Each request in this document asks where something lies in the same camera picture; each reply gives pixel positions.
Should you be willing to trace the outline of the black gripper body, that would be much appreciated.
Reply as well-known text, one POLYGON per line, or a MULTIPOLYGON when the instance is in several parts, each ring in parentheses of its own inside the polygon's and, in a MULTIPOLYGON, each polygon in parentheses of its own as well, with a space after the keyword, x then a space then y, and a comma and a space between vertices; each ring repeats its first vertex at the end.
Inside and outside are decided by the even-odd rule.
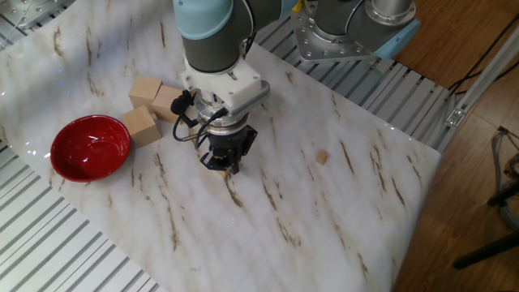
POLYGON ((229 152, 240 152, 242 156, 246 156, 255 141, 258 132, 251 126, 246 125, 243 129, 231 135, 213 135, 208 136, 209 149, 222 149, 229 152))

